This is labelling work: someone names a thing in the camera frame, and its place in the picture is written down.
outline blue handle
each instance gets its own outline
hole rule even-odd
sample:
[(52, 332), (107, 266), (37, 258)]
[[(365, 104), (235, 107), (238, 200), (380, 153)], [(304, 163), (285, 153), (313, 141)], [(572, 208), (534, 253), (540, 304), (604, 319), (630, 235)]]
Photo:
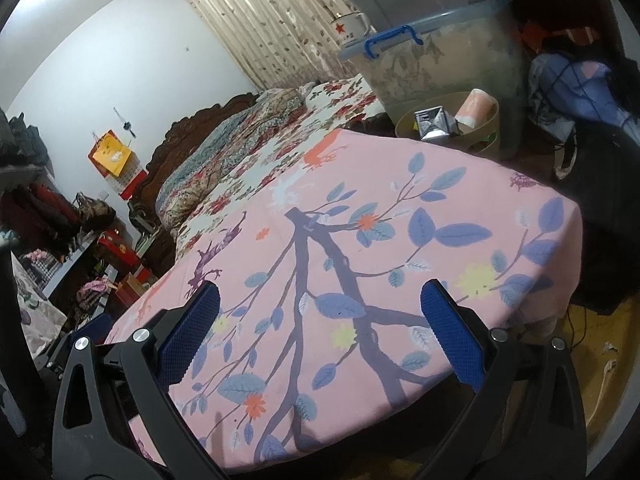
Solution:
[(364, 51), (371, 59), (376, 59), (378, 57), (378, 54), (374, 54), (371, 51), (372, 45), (380, 43), (380, 41), (390, 40), (391, 38), (400, 36), (400, 34), (403, 34), (405, 32), (411, 34), (411, 37), (414, 38), (416, 44), (424, 45), (424, 41), (418, 38), (418, 35), (415, 33), (413, 27), (410, 27), (409, 25), (401, 25), (400, 27), (391, 28), (389, 30), (386, 30), (385, 32), (380, 32), (380, 34), (376, 34), (375, 36), (367, 40), (364, 44)]

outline yellow flower print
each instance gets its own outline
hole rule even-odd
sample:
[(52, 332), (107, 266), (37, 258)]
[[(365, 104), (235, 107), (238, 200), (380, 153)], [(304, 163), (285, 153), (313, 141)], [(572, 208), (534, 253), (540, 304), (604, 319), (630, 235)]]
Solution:
[(491, 293), (495, 285), (495, 272), (491, 265), (471, 264), (460, 274), (456, 287), (462, 290), (469, 298), (484, 298)]
[(218, 316), (218, 318), (213, 322), (213, 325), (211, 326), (211, 331), (213, 333), (220, 333), (226, 328), (228, 324), (228, 316)]
[(353, 325), (342, 323), (331, 334), (331, 341), (334, 348), (348, 350), (356, 342), (356, 331)]

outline calendar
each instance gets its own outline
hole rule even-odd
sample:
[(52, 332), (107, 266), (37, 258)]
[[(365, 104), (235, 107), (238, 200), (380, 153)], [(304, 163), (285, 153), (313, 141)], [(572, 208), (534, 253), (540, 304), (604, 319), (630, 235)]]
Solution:
[(136, 186), (146, 177), (146, 171), (142, 167), (142, 164), (135, 152), (131, 152), (124, 167), (120, 171), (119, 176), (115, 176), (113, 173), (110, 173), (103, 165), (96, 162), (93, 159), (93, 154), (97, 151), (98, 146), (105, 136), (112, 136), (116, 140), (120, 141), (118, 136), (113, 133), (112, 130), (109, 130), (95, 142), (89, 152), (89, 160), (94, 165), (95, 169), (104, 177), (111, 189), (113, 189), (123, 200), (128, 200), (133, 195), (133, 191), (136, 189)]

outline yellow bag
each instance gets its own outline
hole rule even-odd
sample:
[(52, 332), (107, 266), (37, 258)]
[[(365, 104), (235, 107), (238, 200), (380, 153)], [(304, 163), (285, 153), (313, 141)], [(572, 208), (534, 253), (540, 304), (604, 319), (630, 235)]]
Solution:
[(105, 135), (100, 139), (91, 158), (104, 166), (110, 173), (120, 176), (122, 168), (129, 160), (131, 150), (113, 136)]

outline metal screw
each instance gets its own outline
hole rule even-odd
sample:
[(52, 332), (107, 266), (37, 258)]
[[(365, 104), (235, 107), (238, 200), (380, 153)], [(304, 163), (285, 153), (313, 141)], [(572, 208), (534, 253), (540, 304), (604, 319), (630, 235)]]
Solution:
[(564, 343), (564, 339), (559, 337), (555, 337), (551, 340), (551, 346), (556, 350), (564, 350), (566, 348), (566, 344)]
[(146, 328), (141, 328), (133, 333), (133, 341), (135, 341), (136, 343), (142, 343), (143, 341), (149, 339), (150, 335), (151, 332), (149, 332), (149, 330), (147, 330)]
[(81, 337), (76, 341), (76, 344), (74, 345), (76, 347), (76, 350), (84, 350), (85, 348), (87, 348), (89, 346), (89, 338), (87, 337)]
[(507, 333), (501, 328), (494, 328), (491, 330), (491, 339), (493, 339), (497, 343), (505, 343), (509, 336)]

